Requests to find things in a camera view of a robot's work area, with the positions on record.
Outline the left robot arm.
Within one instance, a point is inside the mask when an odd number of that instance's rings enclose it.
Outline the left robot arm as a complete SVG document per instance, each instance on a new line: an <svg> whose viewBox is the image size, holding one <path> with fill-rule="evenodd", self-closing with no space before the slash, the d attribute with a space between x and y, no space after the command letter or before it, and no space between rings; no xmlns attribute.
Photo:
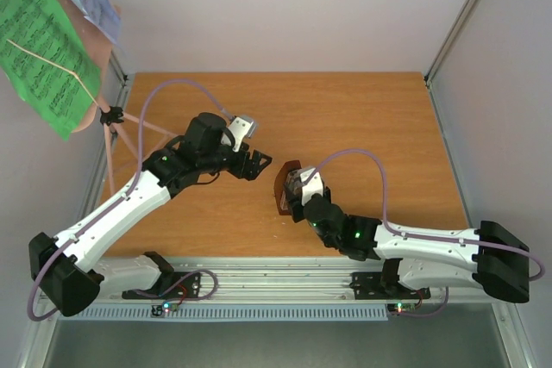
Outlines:
<svg viewBox="0 0 552 368"><path fill-rule="evenodd" d="M101 295L132 291L162 298L178 285L174 268L156 252L117 260L105 252L142 218L198 184L201 175L228 172L255 180L271 157L250 150L257 124L247 116L230 122L203 112L185 134L153 152L114 196L54 237L37 234L28 244L33 289L41 290L64 316L73 316Z"/></svg>

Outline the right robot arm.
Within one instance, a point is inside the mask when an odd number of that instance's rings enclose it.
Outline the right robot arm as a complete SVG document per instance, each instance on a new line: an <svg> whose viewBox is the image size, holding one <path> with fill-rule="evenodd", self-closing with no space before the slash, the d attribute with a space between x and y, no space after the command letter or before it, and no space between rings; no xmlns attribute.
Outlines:
<svg viewBox="0 0 552 368"><path fill-rule="evenodd" d="M426 288L475 288L509 303L530 299L529 248L495 221L453 230L398 226L390 232L377 218L348 215L324 188L309 196L284 188L280 210L307 221L327 248L352 260L380 260L379 286L390 296Z"/></svg>

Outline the brown wooden metronome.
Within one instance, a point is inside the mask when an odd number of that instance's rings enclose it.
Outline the brown wooden metronome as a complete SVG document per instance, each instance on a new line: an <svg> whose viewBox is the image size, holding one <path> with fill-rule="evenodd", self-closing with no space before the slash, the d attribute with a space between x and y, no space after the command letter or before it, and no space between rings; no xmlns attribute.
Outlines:
<svg viewBox="0 0 552 368"><path fill-rule="evenodd" d="M300 177L302 166L299 160L285 162L273 185L276 207L280 215L289 215L295 223L304 220L304 207L310 201Z"/></svg>

